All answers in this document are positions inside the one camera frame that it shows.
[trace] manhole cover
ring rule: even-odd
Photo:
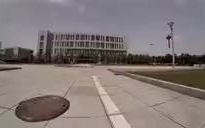
[[[27,122],[39,122],[54,119],[69,109],[70,103],[60,96],[41,96],[19,103],[15,114]]]

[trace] sky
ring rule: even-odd
[[[3,48],[36,50],[38,32],[50,30],[119,34],[130,53],[164,55],[169,21],[176,53],[205,53],[205,0],[0,0]]]

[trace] curb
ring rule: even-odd
[[[8,71],[8,70],[18,70],[18,69],[22,69],[22,68],[0,68],[0,71]]]
[[[116,71],[116,70],[112,70],[112,69],[108,69],[108,70],[113,72],[115,75],[127,76],[127,77],[133,78],[135,80],[139,80],[139,81],[146,82],[146,83],[158,86],[158,87],[162,87],[162,88],[176,91],[176,92],[188,95],[188,96],[192,96],[192,97],[196,97],[196,98],[205,100],[205,90],[203,90],[203,89],[188,87],[185,85],[176,84],[176,83],[163,81],[163,80],[159,80],[159,79],[154,79],[151,77],[145,77],[145,76],[141,76],[141,75],[127,73],[125,71]]]

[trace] window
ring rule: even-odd
[[[80,40],[85,40],[85,35],[81,35]]]
[[[43,49],[40,49],[39,54],[40,55],[43,54]]]
[[[78,47],[78,42],[75,42],[75,47]]]
[[[73,46],[74,46],[74,42],[71,41],[71,42],[70,42],[70,47],[73,47]]]
[[[114,42],[114,37],[110,37],[110,41],[111,41],[111,42]]]
[[[91,40],[95,40],[95,36],[94,35],[91,36]]]
[[[67,39],[67,40],[70,40],[70,35],[66,35],[66,39]]]
[[[100,48],[100,43],[99,42],[96,43],[96,48]]]
[[[89,42],[86,42],[86,47],[87,47],[87,48],[89,47]]]
[[[96,36],[96,40],[97,40],[97,41],[100,40],[100,36],[99,36],[99,35]]]
[[[95,42],[93,42],[93,48],[95,48],[96,47],[96,44],[95,44]]]
[[[76,35],[76,40],[79,40],[79,35]]]
[[[84,47],[84,42],[80,42],[80,47]]]
[[[40,42],[40,48],[43,48],[44,42]]]
[[[101,48],[104,48],[104,43],[101,43]]]
[[[106,36],[106,41],[109,42],[109,36]]]
[[[40,39],[40,40],[41,40],[41,41],[43,41],[43,40],[44,40],[44,36],[43,36],[43,35],[41,36],[41,39]]]
[[[110,48],[111,48],[111,49],[114,49],[114,44],[110,44]]]
[[[69,47],[69,41],[67,42],[67,47]]]

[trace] paved plaza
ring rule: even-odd
[[[107,70],[117,66],[18,67],[22,69],[0,71],[0,128],[205,128],[204,100]],[[64,96],[69,110],[38,123],[15,116],[20,101],[43,95]]]

